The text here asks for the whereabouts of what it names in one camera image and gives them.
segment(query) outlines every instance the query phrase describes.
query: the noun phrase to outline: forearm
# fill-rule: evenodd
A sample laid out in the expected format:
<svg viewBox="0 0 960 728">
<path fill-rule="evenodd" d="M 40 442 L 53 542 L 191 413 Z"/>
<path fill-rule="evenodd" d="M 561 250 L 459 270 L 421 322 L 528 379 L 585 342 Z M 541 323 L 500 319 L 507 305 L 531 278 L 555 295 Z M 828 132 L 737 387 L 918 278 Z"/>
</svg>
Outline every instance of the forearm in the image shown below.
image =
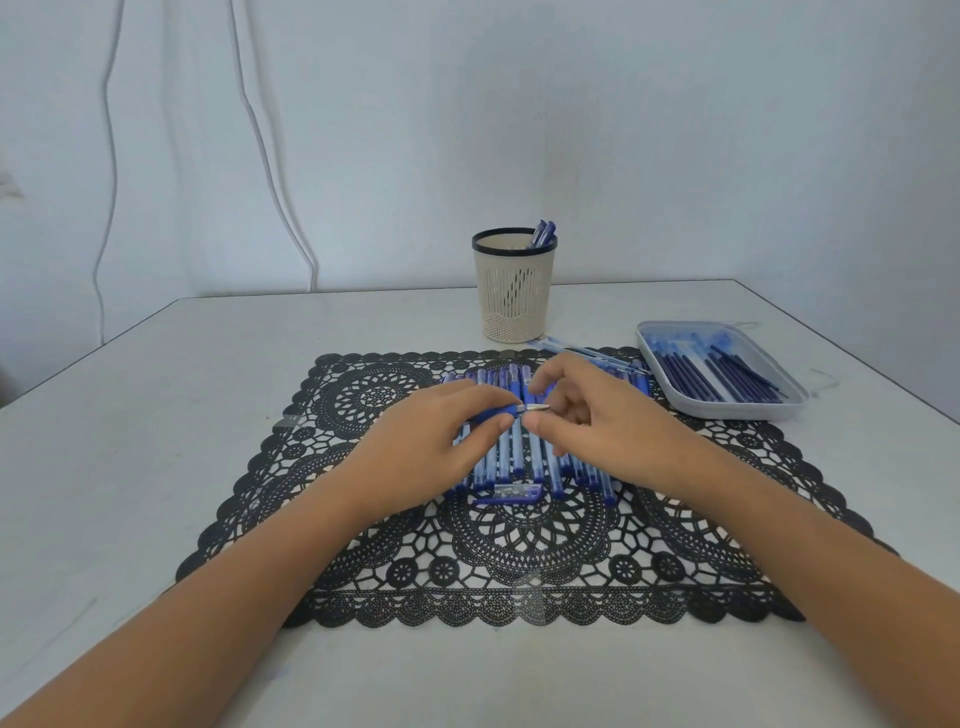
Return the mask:
<svg viewBox="0 0 960 728">
<path fill-rule="evenodd" d="M 960 595 L 725 452 L 691 506 L 721 523 L 910 725 L 955 724 Z"/>
<path fill-rule="evenodd" d="M 325 475 L 127 622 L 2 722 L 206 726 L 324 567 L 366 527 Z"/>
</svg>

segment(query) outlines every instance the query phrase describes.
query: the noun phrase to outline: black rim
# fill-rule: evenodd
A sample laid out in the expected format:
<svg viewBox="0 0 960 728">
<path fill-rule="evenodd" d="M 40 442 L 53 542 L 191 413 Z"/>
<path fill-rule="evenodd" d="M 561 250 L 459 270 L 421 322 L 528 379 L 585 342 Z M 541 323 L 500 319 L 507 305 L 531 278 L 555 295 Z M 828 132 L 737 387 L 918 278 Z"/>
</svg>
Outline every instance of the black rim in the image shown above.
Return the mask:
<svg viewBox="0 0 960 728">
<path fill-rule="evenodd" d="M 473 236 L 472 246 L 473 250 L 483 253 L 485 255 L 501 255 L 503 257 L 524 257 L 525 255 L 542 255 L 544 253 L 549 253 L 552 250 L 557 248 L 557 236 L 553 235 L 550 238 L 550 242 L 544 245 L 542 248 L 514 248 L 513 250 L 502 250 L 500 248 L 488 248 L 486 245 L 481 245 L 480 241 L 485 237 L 490 237 L 491 235 L 506 235 L 511 232 L 525 232 L 528 235 L 534 234 L 533 228 L 494 228 L 490 231 L 478 232 Z"/>
</svg>

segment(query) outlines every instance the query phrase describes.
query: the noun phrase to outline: hand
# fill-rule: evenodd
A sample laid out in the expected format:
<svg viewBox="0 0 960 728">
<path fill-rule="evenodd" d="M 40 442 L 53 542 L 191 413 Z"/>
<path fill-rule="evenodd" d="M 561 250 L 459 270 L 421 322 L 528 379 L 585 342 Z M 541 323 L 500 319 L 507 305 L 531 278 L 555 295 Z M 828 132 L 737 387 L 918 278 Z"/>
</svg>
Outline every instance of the hand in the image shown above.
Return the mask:
<svg viewBox="0 0 960 728">
<path fill-rule="evenodd" d="M 530 382 L 540 394 L 557 386 L 550 411 L 528 412 L 523 424 L 562 455 L 572 452 L 619 480 L 687 499 L 691 460 L 714 447 L 628 382 L 582 356 L 562 353 L 542 364 Z"/>
<path fill-rule="evenodd" d="M 420 505 L 464 478 L 514 418 L 492 417 L 456 447 L 469 418 L 517 404 L 510 392 L 469 379 L 421 389 L 389 407 L 331 474 L 344 479 L 370 522 Z"/>
</svg>

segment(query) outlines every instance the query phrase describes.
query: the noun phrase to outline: left hand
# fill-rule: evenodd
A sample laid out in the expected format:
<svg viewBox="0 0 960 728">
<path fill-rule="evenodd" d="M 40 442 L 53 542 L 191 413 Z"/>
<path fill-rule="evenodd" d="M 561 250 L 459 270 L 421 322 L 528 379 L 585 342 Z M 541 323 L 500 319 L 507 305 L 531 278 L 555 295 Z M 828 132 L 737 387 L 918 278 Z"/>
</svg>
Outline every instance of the left hand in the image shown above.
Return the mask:
<svg viewBox="0 0 960 728">
<path fill-rule="evenodd" d="M 368 520 L 379 521 L 462 480 L 514 418 L 492 417 L 454 447 L 461 425 L 485 409 L 517 402 L 505 389 L 469 379 L 418 390 L 387 408 L 331 474 L 357 495 Z"/>
</svg>

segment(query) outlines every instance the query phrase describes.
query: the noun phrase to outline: tabletop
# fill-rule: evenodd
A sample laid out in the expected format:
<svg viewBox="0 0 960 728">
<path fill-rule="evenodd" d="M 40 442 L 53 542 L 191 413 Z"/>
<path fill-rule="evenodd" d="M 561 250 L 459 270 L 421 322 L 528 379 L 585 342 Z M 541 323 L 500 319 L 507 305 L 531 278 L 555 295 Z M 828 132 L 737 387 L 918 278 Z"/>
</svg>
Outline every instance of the tabletop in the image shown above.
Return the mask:
<svg viewBox="0 0 960 728">
<path fill-rule="evenodd" d="M 737 323 L 808 389 L 778 423 L 878 538 L 960 588 L 960 427 L 731 280 L 558 285 L 548 333 Z M 476 290 L 177 301 L 0 410 L 0 715 L 173 583 L 313 360 L 505 349 Z M 284 632 L 228 726 L 886 725 L 807 624 L 432 619 Z"/>
</svg>

